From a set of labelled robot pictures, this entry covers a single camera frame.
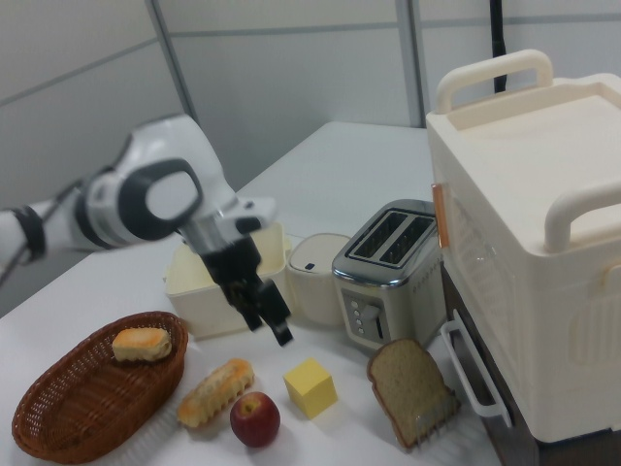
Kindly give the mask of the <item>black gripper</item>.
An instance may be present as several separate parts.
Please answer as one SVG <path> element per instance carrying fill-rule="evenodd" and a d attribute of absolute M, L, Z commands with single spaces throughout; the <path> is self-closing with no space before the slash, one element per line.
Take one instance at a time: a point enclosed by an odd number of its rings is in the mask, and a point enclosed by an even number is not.
<path fill-rule="evenodd" d="M 222 222 L 208 218 L 189 222 L 180 233 L 248 329 L 256 331 L 264 320 L 284 347 L 293 340 L 287 323 L 291 313 L 277 285 L 271 280 L 262 283 L 257 275 L 261 257 L 250 233 L 260 228 L 256 216 Z"/>

